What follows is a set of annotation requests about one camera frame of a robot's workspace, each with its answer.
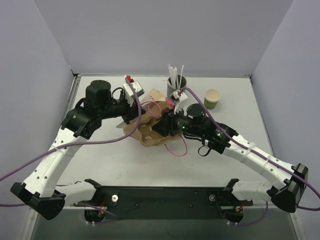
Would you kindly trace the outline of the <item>brown paper takeout bag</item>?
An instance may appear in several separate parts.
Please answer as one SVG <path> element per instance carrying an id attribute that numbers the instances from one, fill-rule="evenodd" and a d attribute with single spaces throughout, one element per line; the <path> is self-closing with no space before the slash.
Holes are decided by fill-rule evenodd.
<path id="1" fill-rule="evenodd" d="M 137 130 L 130 137 L 139 141 L 144 147 L 164 146 L 166 150 L 176 157 L 184 157 L 188 153 L 188 145 L 181 133 L 175 136 L 161 136 L 158 132 L 152 129 L 155 124 L 159 123 L 165 110 L 173 110 L 175 104 L 165 97 L 157 89 L 152 89 L 140 102 L 145 113 L 141 116 L 141 120 Z M 169 142 L 182 140 L 185 152 L 177 154 L 171 151 L 168 147 Z"/>

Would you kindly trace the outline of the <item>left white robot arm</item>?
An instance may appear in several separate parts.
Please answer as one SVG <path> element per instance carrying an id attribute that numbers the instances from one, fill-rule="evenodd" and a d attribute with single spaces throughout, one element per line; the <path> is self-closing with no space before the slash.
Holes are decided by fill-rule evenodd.
<path id="1" fill-rule="evenodd" d="M 145 92 L 141 84 L 128 75 L 124 79 L 119 99 L 113 97 L 108 81 L 92 81 L 85 96 L 66 114 L 53 144 L 40 156 L 35 170 L 11 187 L 16 197 L 46 220 L 54 219 L 65 206 L 84 201 L 92 206 L 101 203 L 102 186 L 92 179 L 65 186 L 57 183 L 80 147 L 90 145 L 90 137 L 103 120 L 121 117 L 128 124 L 145 113 L 139 102 Z"/>

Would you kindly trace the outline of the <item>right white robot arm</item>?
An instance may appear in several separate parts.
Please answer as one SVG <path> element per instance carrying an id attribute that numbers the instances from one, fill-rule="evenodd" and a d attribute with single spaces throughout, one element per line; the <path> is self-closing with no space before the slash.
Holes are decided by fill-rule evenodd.
<path id="1" fill-rule="evenodd" d="M 271 201 L 279 209 L 294 213 L 306 189 L 308 168 L 281 161 L 256 147 L 231 127 L 215 122 L 200 104 L 186 111 L 165 110 L 152 130 L 163 137 L 183 134 L 201 142 L 208 150 L 233 158 L 261 175 L 266 182 L 235 179 L 229 192 L 238 201 Z"/>

